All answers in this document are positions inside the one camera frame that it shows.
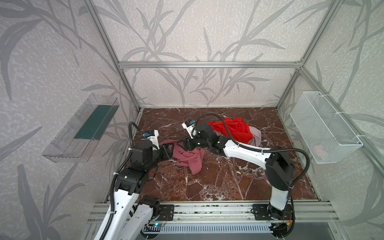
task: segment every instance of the clothing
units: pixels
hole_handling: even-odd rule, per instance
[[[262,142],[262,133],[259,129],[249,126],[249,130],[251,131],[253,138],[248,142],[248,145],[252,145],[255,147],[260,147]]]
[[[225,124],[228,127],[229,132],[232,137],[242,143],[249,143],[252,140],[253,135],[249,129],[249,125],[244,123],[244,120],[241,118],[235,118],[234,120],[230,118],[224,119]],[[227,131],[225,130],[224,124],[222,121],[219,122],[208,122],[212,126],[214,131],[220,132],[224,136],[228,137]]]
[[[200,147],[197,147],[192,151],[186,152],[179,145],[177,145],[176,142],[177,140],[168,139],[168,140],[162,141],[159,145],[165,144],[165,143],[174,143],[175,145],[173,149],[173,157],[177,159],[176,164],[178,166],[189,167],[192,174],[196,174],[200,172],[205,150]]]

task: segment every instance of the mounting plate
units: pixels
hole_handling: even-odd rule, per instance
[[[268,214],[268,204],[253,204],[251,213],[254,214],[255,220],[282,220],[282,219],[273,219]],[[292,214],[292,206],[290,204],[287,204],[284,209],[284,220],[289,220],[290,215],[286,212],[289,212]]]
[[[159,217],[156,219],[156,221],[172,221],[173,220],[173,214],[175,211],[175,205],[173,204],[160,204],[160,212],[165,212],[161,213]]]

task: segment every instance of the red wire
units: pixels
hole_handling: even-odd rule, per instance
[[[167,221],[168,221],[168,214],[166,212],[161,212],[161,213],[159,213],[159,216],[160,216],[160,214],[166,214],[167,215],[167,220],[166,220],[166,223],[167,223]]]
[[[288,212],[288,213],[291,215],[291,218],[289,219],[289,221],[291,221],[292,220],[292,214],[290,212]]]

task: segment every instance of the enclosure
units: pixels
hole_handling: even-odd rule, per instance
[[[180,139],[181,124],[205,113],[242,118],[262,147],[310,155],[292,191],[290,239],[381,239],[383,3],[2,0],[0,239],[93,239],[128,153],[128,123]],[[111,108],[99,108],[104,121],[84,140],[84,116],[99,105]],[[298,174],[305,160],[290,157]],[[245,206],[269,200],[270,186],[261,167],[206,151],[196,174],[160,163],[141,194],[180,208]]]

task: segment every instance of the red cloth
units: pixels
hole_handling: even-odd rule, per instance
[[[176,164],[178,166],[189,167],[192,174],[196,174],[201,171],[203,157],[205,150],[197,147],[192,151],[184,151],[179,145],[176,144],[177,140],[165,140],[162,141],[159,145],[164,143],[175,143],[175,147],[173,149],[173,157],[177,159]]]
[[[249,141],[253,138],[253,135],[249,130],[249,125],[244,123],[244,120],[242,118],[235,118],[234,120],[230,118],[225,118],[224,122],[227,125],[232,137],[236,141],[248,144]],[[227,131],[225,130],[222,121],[208,122],[208,124],[211,125],[215,131],[220,132],[224,136],[228,137]]]

